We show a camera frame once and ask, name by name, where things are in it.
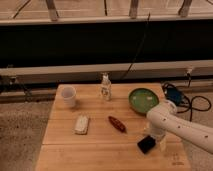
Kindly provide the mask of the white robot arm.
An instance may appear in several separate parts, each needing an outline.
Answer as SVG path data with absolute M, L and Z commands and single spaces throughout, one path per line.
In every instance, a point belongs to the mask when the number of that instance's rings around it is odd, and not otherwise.
M 170 100 L 163 100 L 150 109 L 146 114 L 149 135 L 161 141 L 170 132 L 213 154 L 213 128 L 178 118 L 176 113 L 177 107 Z

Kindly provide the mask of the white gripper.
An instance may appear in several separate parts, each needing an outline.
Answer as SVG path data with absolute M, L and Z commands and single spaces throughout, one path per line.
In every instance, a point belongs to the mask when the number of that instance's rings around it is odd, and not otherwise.
M 166 132 L 158 127 L 151 126 L 149 128 L 150 135 L 154 138 L 161 151 L 166 150 Z

